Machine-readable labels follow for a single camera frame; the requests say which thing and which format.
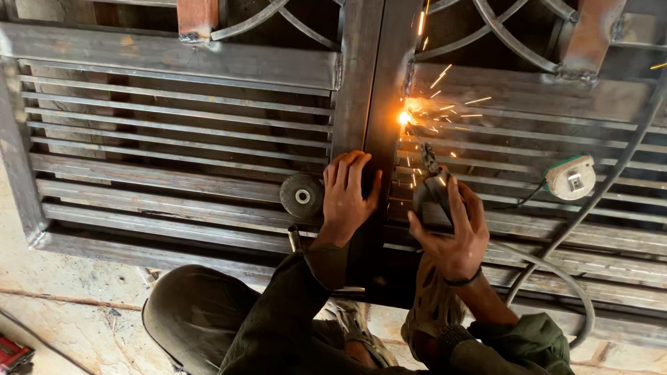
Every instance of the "wristband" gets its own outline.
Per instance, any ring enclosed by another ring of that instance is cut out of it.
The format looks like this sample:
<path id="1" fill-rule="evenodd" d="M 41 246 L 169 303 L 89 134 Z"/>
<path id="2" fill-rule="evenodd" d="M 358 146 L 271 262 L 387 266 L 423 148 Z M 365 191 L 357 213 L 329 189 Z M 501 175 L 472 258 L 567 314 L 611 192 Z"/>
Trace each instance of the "wristband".
<path id="1" fill-rule="evenodd" d="M 475 280 L 479 275 L 482 274 L 482 266 L 480 266 L 479 269 L 477 269 L 477 272 L 475 273 L 474 276 L 472 276 L 471 279 L 459 279 L 459 280 L 447 280 L 446 278 L 443 278 L 445 280 L 445 284 L 449 286 L 466 286 L 470 284 L 473 280 Z"/>

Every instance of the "red power tool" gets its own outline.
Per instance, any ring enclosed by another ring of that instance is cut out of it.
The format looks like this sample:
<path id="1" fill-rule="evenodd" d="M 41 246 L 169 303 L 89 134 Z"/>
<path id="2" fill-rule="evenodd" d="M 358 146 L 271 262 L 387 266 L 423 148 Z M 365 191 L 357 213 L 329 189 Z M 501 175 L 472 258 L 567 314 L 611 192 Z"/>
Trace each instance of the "red power tool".
<path id="1" fill-rule="evenodd" d="M 35 351 L 22 348 L 0 334 L 0 374 L 26 375 L 32 371 Z"/>

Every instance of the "grinder wheel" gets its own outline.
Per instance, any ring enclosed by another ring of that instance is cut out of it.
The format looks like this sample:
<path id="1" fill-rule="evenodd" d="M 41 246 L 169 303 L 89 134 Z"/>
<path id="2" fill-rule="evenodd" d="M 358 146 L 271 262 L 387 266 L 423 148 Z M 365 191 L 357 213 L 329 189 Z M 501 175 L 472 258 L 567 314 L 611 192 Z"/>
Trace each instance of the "grinder wheel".
<path id="1" fill-rule="evenodd" d="M 312 218 L 322 211 L 324 185 L 308 173 L 293 174 L 280 185 L 280 203 L 297 218 Z"/>

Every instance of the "dark green jacket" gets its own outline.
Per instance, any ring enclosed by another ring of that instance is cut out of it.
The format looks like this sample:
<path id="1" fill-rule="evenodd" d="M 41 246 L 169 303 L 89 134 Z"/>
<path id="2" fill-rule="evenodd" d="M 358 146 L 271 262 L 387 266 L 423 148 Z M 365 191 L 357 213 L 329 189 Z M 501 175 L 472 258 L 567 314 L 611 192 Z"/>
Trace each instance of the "dark green jacket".
<path id="1" fill-rule="evenodd" d="M 241 325 L 220 374 L 416 374 L 402 367 L 364 368 L 314 338 L 313 317 L 328 289 L 342 287 L 346 260 L 347 252 L 335 246 L 288 257 Z M 547 314 L 523 316 L 513 328 L 452 326 L 438 347 L 446 373 L 574 374 L 568 341 Z"/>

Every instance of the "hand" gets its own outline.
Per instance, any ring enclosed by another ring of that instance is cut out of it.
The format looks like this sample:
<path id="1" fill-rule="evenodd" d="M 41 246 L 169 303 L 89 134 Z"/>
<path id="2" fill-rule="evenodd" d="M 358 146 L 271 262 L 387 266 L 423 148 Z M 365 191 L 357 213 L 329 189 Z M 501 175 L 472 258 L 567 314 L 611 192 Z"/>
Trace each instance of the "hand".
<path id="1" fill-rule="evenodd" d="M 362 198 L 362 169 L 369 160 L 371 154 L 352 151 L 338 155 L 324 169 L 324 225 L 312 247 L 334 244 L 342 248 L 378 208 L 381 170 L 376 172 L 368 197 Z"/>
<path id="2" fill-rule="evenodd" d="M 445 239 L 424 230 L 414 212 L 408 212 L 410 234 L 435 258 L 436 267 L 447 280 L 472 279 L 482 264 L 489 242 L 482 200 L 452 176 L 447 192 L 454 222 L 454 238 Z M 464 200 L 468 204 L 468 214 Z"/>

